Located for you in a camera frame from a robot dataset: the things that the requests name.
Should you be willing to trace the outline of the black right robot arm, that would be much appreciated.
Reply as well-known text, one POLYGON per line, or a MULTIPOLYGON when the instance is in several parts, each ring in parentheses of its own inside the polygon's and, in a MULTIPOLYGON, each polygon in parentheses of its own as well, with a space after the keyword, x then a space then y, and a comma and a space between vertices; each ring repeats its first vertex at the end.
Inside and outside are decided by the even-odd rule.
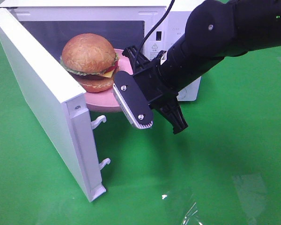
POLYGON ((134 46, 123 51, 133 74, 116 73, 114 96, 134 127, 151 127, 157 110, 177 134, 187 128, 177 101, 183 88, 225 57, 276 46, 281 0, 206 0, 190 13, 182 37, 153 60, 134 46))

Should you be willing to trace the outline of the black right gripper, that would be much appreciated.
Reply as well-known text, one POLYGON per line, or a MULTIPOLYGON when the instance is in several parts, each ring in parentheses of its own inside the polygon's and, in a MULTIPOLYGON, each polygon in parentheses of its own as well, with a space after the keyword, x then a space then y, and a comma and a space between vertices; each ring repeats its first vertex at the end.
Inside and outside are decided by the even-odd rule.
POLYGON ((136 46, 123 50, 131 64, 134 79, 150 103, 172 126, 173 134, 188 127, 177 101, 178 92, 185 87, 185 54, 182 50, 160 51, 150 61, 136 46))

